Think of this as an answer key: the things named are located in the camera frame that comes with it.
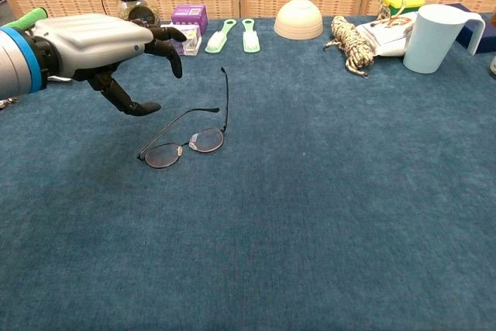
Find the white bowl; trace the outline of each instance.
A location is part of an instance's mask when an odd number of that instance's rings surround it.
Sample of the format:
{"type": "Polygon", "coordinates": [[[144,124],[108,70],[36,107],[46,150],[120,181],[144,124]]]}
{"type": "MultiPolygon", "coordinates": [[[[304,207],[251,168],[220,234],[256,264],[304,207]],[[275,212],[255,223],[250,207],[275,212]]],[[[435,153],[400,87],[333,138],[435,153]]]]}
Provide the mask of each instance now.
{"type": "Polygon", "coordinates": [[[322,14],[309,0],[291,0],[276,17],[276,34],[293,40],[313,39],[322,34],[322,14]]]}

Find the eyeglasses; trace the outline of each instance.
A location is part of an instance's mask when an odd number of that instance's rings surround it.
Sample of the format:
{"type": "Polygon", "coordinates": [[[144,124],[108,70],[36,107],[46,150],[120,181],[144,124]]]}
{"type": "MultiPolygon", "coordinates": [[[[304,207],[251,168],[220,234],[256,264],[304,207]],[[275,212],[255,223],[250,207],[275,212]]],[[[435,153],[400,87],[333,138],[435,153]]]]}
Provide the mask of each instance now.
{"type": "Polygon", "coordinates": [[[144,160],[146,163],[153,168],[165,168],[176,163],[181,155],[183,154],[183,147],[189,145],[189,147],[199,153],[212,153],[217,149],[220,149],[224,144],[224,132],[227,129],[227,116],[229,110],[229,82],[227,78],[227,73],[224,67],[220,69],[226,76],[226,120],[224,121],[224,126],[219,128],[207,128],[202,131],[195,133],[188,142],[183,144],[178,143],[164,143],[156,147],[150,148],[155,141],[158,140],[176,121],[188,114],[189,112],[219,112],[219,108],[211,109],[189,109],[183,112],[180,116],[176,117],[169,124],[167,124],[164,129],[162,129],[158,135],[156,135],[153,140],[148,143],[136,156],[139,160],[144,160]]]}

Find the green handle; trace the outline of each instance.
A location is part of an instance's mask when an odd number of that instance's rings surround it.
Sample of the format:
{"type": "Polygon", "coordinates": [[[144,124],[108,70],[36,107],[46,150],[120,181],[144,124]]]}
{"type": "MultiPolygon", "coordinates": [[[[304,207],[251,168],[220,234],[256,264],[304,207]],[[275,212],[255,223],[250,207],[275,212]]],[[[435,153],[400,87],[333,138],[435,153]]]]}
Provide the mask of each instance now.
{"type": "Polygon", "coordinates": [[[227,19],[224,21],[224,26],[222,28],[221,33],[224,33],[224,35],[227,35],[227,33],[233,28],[233,26],[236,24],[235,19],[227,19]]]}
{"type": "Polygon", "coordinates": [[[23,17],[16,21],[12,21],[5,26],[16,27],[21,30],[27,30],[35,24],[36,21],[45,19],[47,17],[47,11],[43,8],[35,8],[31,12],[26,13],[23,17]]]}
{"type": "Polygon", "coordinates": [[[255,25],[254,19],[244,19],[242,24],[245,26],[245,31],[253,31],[253,25],[255,25]]]}

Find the white cloth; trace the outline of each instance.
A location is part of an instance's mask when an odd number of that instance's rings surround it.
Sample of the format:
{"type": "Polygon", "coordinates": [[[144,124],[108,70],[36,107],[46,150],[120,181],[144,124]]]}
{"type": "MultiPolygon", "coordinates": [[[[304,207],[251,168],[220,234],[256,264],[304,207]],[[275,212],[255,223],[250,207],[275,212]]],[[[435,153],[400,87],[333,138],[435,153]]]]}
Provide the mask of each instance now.
{"type": "Polygon", "coordinates": [[[403,25],[391,25],[392,22],[373,21],[356,27],[360,35],[370,44],[374,56],[404,56],[407,39],[417,19],[417,12],[400,15],[396,20],[403,20],[403,25]]]}

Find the blue box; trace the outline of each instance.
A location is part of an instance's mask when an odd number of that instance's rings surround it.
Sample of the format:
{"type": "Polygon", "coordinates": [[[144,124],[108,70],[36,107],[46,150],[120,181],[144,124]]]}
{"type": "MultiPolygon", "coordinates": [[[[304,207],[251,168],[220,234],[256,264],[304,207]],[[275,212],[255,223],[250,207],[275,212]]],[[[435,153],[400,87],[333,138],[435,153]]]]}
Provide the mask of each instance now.
{"type": "MultiPolygon", "coordinates": [[[[468,8],[465,8],[460,3],[449,5],[458,9],[462,9],[463,11],[470,12],[468,8]]],[[[492,26],[487,19],[484,19],[484,21],[486,22],[486,29],[482,34],[482,39],[480,40],[479,47],[477,48],[476,53],[496,51],[496,27],[492,26]]],[[[475,26],[475,21],[468,21],[462,28],[462,31],[460,31],[460,34],[458,34],[456,41],[467,48],[468,44],[470,43],[470,39],[472,39],[472,34],[474,33],[475,26]]]]}

